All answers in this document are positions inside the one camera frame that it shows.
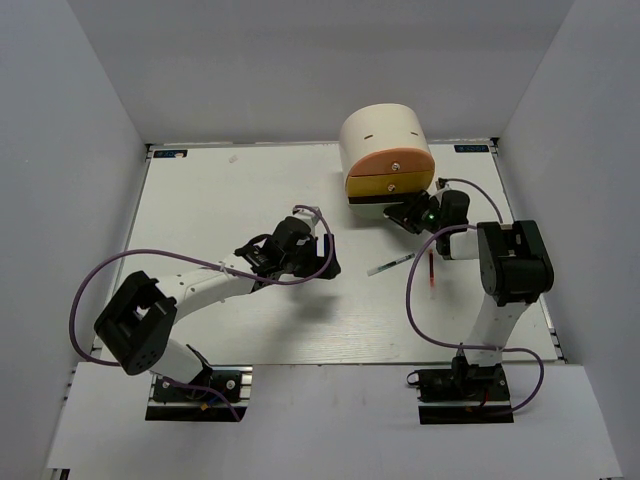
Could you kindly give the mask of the white green pen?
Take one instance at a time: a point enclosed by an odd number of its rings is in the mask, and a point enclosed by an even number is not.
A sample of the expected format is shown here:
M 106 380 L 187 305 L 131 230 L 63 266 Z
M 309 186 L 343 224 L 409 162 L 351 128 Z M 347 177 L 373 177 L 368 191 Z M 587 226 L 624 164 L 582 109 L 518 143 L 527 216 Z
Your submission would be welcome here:
M 410 253 L 410 254 L 404 255 L 402 257 L 399 257 L 397 259 L 394 259 L 392 261 L 386 262 L 386 263 L 384 263 L 382 265 L 370 268 L 370 269 L 367 270 L 367 275 L 369 277 L 377 275 L 377 274 L 382 273 L 382 272 L 384 272 L 386 270 L 394 268 L 394 267 L 396 267 L 396 266 L 398 266 L 400 264 L 403 264 L 403 263 L 405 263 L 407 261 L 410 261 L 414 257 L 415 257 L 415 253 Z

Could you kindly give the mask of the round wooden drawer cabinet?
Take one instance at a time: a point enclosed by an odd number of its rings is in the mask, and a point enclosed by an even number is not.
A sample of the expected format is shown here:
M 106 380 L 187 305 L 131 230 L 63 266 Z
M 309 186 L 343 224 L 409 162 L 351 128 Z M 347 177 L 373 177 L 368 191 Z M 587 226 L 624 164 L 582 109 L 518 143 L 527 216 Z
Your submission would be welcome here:
M 351 211 L 378 219 L 384 209 L 426 190 L 435 160 L 410 107 L 382 103 L 352 113 L 339 133 L 344 191 Z

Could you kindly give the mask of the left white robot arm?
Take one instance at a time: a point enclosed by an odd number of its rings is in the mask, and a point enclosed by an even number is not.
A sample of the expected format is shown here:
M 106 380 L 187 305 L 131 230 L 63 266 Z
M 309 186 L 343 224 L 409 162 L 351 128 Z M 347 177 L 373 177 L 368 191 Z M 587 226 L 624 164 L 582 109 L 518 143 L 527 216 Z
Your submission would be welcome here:
M 171 338 L 187 316 L 271 285 L 331 280 L 341 272 L 332 232 L 318 237 L 320 218 L 298 210 L 212 265 L 152 278 L 128 275 L 94 323 L 94 331 L 127 375 L 151 372 L 199 399 L 211 387 L 213 368 L 196 349 Z

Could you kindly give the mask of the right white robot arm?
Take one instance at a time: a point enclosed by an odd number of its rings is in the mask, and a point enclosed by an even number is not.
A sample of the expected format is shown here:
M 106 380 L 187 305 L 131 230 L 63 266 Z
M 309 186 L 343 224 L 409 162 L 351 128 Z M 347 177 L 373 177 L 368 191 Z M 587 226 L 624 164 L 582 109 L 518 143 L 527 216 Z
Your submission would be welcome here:
M 469 207 L 467 193 L 442 189 L 435 195 L 421 191 L 384 210 L 387 219 L 407 232 L 430 234 L 410 267 L 405 309 L 409 324 L 419 337 L 462 354 L 467 364 L 453 371 L 451 384 L 466 399 L 475 398 L 486 389 L 488 377 L 484 369 L 499 366 L 505 352 L 517 351 L 507 343 L 518 320 L 554 283 L 553 266 L 535 221 L 504 224 L 496 220 L 473 225 L 468 219 Z M 413 316 L 414 277 L 431 246 L 445 260 L 479 261 L 484 298 L 469 336 L 460 344 L 428 336 Z

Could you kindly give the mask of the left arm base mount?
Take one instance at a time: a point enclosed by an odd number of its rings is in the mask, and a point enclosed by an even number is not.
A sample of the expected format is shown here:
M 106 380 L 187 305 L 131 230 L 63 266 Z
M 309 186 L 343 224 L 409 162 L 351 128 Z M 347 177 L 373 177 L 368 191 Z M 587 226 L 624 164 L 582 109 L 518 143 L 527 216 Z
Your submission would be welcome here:
M 159 375 L 152 376 L 146 421 L 234 423 L 243 419 L 249 406 L 253 368 L 214 367 L 209 389 L 218 391 L 232 406 L 210 391 L 176 387 Z

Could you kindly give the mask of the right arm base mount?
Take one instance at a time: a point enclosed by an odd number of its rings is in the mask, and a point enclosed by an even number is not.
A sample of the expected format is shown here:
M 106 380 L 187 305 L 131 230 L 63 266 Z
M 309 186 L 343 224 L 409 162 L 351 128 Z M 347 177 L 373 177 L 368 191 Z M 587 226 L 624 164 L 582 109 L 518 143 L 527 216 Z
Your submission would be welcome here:
M 422 425 L 508 424 L 514 421 L 511 396 L 501 364 L 471 364 L 462 354 L 443 368 L 410 372 Z

